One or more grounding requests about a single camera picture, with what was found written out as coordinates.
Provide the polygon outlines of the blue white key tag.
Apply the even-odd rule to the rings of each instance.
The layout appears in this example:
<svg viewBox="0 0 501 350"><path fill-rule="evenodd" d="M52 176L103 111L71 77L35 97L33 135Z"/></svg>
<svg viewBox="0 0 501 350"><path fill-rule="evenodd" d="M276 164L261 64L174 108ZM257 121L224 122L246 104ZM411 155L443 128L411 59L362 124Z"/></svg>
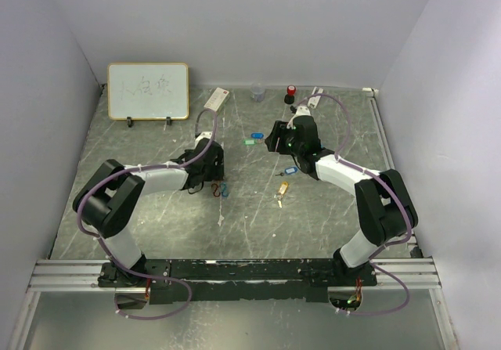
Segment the blue white key tag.
<svg viewBox="0 0 501 350"><path fill-rule="evenodd" d="M285 168L283 171L277 173L276 176L293 175L297 172L298 172L298 168L296 166L291 166L291 167Z"/></svg>

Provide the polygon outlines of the green key tag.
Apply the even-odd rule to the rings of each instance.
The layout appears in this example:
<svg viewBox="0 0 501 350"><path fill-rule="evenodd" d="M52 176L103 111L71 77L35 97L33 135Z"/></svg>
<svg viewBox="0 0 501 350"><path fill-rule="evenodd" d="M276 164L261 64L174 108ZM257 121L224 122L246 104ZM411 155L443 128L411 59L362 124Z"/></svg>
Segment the green key tag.
<svg viewBox="0 0 501 350"><path fill-rule="evenodd" d="M245 139L243 141L243 143L246 146L258 145L258 144L262 144L263 142L264 142L263 139Z"/></svg>

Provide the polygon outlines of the aluminium rail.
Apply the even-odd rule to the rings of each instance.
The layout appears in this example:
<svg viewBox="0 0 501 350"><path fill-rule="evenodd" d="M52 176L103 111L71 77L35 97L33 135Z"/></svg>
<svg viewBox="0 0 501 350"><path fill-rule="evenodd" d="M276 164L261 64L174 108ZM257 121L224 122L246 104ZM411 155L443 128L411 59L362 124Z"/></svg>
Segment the aluminium rail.
<svg viewBox="0 0 501 350"><path fill-rule="evenodd" d="M434 289L441 286L434 262L429 258L377 259L359 271L341 275L334 272L326 258L289 258L265 260L150 260L150 275L159 276L156 288L165 288L172 279L187 283L235 286L238 283L294 282L333 290L350 290L357 280L364 287L398 288L404 283L410 289ZM138 292L146 287L146 278L132 282L106 260L42 260L36 263L28 288L48 291Z"/></svg>
<svg viewBox="0 0 501 350"><path fill-rule="evenodd" d="M380 117L380 112L377 106L377 94L378 91L374 88L363 88L362 91L365 93L367 99L369 100L369 104L372 109L373 119L377 127L377 132L379 135L379 140L381 147L384 151L384 160L387 168L395 169L395 164L391 155L390 147L387 141L387 136L384 130L384 125L382 119ZM415 234L411 236L411 239L407 243L407 248L409 249L409 255L411 258L422 258L421 249L417 243Z"/></svg>

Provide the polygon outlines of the white rectangular device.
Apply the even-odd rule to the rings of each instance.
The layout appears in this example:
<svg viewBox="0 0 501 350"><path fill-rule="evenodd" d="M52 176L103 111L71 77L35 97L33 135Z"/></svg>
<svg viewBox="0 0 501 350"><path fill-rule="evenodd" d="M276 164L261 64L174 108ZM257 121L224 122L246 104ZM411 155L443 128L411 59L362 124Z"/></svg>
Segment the white rectangular device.
<svg viewBox="0 0 501 350"><path fill-rule="evenodd" d="M315 109L319 104L322 94L323 94L323 88L314 87L312 90L312 94L308 100L308 107Z"/></svg>

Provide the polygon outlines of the red black stamp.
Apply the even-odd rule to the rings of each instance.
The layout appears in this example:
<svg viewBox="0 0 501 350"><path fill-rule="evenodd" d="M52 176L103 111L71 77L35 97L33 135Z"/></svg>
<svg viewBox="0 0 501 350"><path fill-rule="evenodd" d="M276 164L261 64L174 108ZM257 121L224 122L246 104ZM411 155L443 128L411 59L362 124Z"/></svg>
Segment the red black stamp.
<svg viewBox="0 0 501 350"><path fill-rule="evenodd" d="M295 101L295 93L297 91L297 88L295 85L288 85L287 86L287 92L286 95L284 96L284 103L288 105L292 105Z"/></svg>

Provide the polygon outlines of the yellow key tag with key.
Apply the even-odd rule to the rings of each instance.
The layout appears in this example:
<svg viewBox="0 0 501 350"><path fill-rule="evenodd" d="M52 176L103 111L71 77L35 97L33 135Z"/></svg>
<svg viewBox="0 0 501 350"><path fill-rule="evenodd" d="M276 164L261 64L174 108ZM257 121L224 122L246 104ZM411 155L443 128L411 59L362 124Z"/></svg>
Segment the yellow key tag with key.
<svg viewBox="0 0 501 350"><path fill-rule="evenodd" d="M276 194L275 194L275 199L277 200L277 204L278 204L279 208L283 207L283 197L287 193L288 188L289 188L289 183L282 182L280 184L280 187L278 188Z"/></svg>

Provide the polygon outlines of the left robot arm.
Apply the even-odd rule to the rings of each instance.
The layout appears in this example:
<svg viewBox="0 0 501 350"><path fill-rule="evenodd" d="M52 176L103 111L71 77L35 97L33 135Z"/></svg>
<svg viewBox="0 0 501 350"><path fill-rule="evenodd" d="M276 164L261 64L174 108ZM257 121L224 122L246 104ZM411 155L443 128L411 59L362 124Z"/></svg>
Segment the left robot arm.
<svg viewBox="0 0 501 350"><path fill-rule="evenodd" d="M102 163L73 202L79 226L103 242L118 267L117 276L135 287L146 277L146 256L135 242L129 222L139 199L164 191L190 191L224 177L223 147L200 135L195 147L166 163L141 168L114 159Z"/></svg>

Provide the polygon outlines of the white red cardboard box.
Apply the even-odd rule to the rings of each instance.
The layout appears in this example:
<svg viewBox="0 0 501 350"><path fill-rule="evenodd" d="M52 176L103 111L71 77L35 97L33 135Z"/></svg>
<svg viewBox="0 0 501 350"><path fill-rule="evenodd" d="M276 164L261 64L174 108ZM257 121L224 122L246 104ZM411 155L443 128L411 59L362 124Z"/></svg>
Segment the white red cardboard box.
<svg viewBox="0 0 501 350"><path fill-rule="evenodd" d="M204 109L219 112L229 98L229 90L217 87L204 104Z"/></svg>

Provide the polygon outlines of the right side aluminium rail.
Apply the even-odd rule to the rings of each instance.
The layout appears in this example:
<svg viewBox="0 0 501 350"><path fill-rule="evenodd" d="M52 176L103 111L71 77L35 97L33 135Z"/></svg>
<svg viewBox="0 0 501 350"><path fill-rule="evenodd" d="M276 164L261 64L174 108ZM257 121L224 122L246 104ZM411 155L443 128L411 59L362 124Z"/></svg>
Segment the right side aluminium rail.
<svg viewBox="0 0 501 350"><path fill-rule="evenodd" d="M384 160L387 168L395 169L395 164L391 155L390 147L387 141L387 136L384 130L384 125L382 119L380 117L380 112L377 106L377 94L378 91L374 88L363 88L362 91L365 93L367 99L369 100L369 104L372 109L373 119L377 127L377 132L379 135L379 140L381 147L384 151ZM411 258L422 258L421 249L417 243L415 234L411 236L411 239L407 243L407 248L409 249L409 255Z"/></svg>

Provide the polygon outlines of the clear plastic cup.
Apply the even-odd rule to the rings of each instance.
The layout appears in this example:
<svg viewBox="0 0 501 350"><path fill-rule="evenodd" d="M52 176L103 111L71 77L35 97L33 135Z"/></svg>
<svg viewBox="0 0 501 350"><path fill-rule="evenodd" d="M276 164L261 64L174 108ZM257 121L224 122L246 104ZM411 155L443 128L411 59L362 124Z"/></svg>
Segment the clear plastic cup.
<svg viewBox="0 0 501 350"><path fill-rule="evenodd" d="M259 83L255 82L250 86L251 98L255 102L262 102L265 99L265 87Z"/></svg>

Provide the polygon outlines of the white whiteboard wooden frame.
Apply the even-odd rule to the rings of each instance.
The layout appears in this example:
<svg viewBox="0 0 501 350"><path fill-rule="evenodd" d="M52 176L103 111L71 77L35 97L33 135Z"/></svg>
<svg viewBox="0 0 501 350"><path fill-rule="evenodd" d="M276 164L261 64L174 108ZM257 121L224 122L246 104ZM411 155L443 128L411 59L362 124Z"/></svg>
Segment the white whiteboard wooden frame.
<svg viewBox="0 0 501 350"><path fill-rule="evenodd" d="M183 121L189 117L185 63L111 63L108 116L114 121Z"/></svg>

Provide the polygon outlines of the red carabiner clip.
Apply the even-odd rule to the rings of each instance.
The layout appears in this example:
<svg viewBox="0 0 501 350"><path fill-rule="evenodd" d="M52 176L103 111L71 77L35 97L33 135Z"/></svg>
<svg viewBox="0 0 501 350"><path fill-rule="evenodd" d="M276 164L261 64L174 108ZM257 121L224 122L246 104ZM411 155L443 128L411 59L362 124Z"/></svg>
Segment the red carabiner clip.
<svg viewBox="0 0 501 350"><path fill-rule="evenodd" d="M221 196L221 191L220 191L220 185L216 182L213 182L211 184L211 190L213 193L214 197L220 197Z"/></svg>

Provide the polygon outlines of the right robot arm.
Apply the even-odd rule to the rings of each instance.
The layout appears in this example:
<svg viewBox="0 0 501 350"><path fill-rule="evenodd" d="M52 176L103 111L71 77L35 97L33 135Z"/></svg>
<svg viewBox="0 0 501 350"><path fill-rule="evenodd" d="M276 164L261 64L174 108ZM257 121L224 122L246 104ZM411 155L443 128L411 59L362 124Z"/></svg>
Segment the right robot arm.
<svg viewBox="0 0 501 350"><path fill-rule="evenodd" d="M406 242L412 234L418 216L402 175L395 169L364 168L323 147L312 116L276 121L265 145L291 156L301 172L355 198L359 230L333 254L332 275L340 285L356 280L359 269L384 247Z"/></svg>

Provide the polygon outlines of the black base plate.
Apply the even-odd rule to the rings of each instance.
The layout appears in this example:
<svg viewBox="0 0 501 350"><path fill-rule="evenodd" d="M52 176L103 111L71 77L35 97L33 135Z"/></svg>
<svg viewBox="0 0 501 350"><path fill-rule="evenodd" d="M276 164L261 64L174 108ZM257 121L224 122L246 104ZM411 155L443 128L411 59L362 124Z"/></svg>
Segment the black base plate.
<svg viewBox="0 0 501 350"><path fill-rule="evenodd" d="M150 288L150 303L171 304L184 301L192 293L193 301L287 300L328 302L329 289L354 290L357 283L374 287L374 268L366 264L343 274L334 268L332 258L289 259L150 259L146 273L160 279L147 283L125 278L122 271L106 262L98 277L98 286L106 288Z"/></svg>

